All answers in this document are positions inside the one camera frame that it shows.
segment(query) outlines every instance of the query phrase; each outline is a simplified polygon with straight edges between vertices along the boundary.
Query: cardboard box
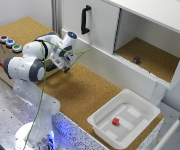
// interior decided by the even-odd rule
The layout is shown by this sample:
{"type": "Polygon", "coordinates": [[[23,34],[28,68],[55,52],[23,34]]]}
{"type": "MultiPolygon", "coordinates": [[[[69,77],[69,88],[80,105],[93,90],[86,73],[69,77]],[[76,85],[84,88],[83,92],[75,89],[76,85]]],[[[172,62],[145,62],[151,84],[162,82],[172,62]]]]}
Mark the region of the cardboard box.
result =
{"type": "MultiPolygon", "coordinates": [[[[15,40],[16,44],[20,44],[22,47],[24,47],[25,44],[34,41],[38,36],[44,35],[48,32],[53,31],[30,17],[26,17],[0,27],[0,36],[7,35],[10,39],[15,40]]],[[[0,78],[2,78],[10,86],[13,86],[14,81],[8,78],[2,67],[3,62],[8,56],[22,57],[22,53],[13,53],[11,49],[8,49],[5,45],[0,44],[0,78]]],[[[58,70],[59,69],[55,69],[47,72],[46,77],[49,77],[58,70]]]]}

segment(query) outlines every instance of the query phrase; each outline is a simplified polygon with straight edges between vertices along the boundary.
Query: black handle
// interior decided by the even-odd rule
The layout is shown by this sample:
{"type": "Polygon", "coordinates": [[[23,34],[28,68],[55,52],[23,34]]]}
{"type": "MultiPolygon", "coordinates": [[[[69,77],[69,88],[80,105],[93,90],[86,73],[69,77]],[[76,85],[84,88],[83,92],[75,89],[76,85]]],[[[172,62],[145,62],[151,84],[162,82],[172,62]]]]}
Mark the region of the black handle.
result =
{"type": "Polygon", "coordinates": [[[91,7],[86,5],[86,8],[82,10],[82,24],[81,24],[81,30],[82,34],[88,33],[90,30],[86,28],[86,12],[91,10],[91,7]]]}

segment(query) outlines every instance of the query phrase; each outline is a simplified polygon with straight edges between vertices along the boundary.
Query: white tray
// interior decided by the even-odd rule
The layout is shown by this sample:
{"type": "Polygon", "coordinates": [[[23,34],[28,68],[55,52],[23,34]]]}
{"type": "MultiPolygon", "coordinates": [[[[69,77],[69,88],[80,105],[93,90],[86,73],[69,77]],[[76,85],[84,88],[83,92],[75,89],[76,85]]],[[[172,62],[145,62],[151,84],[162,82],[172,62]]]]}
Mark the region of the white tray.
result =
{"type": "Polygon", "coordinates": [[[125,89],[87,120],[95,133],[108,144],[116,149],[125,149],[159,113],[159,108],[125,89]],[[112,124],[114,118],[120,120],[118,126],[112,124]]]}

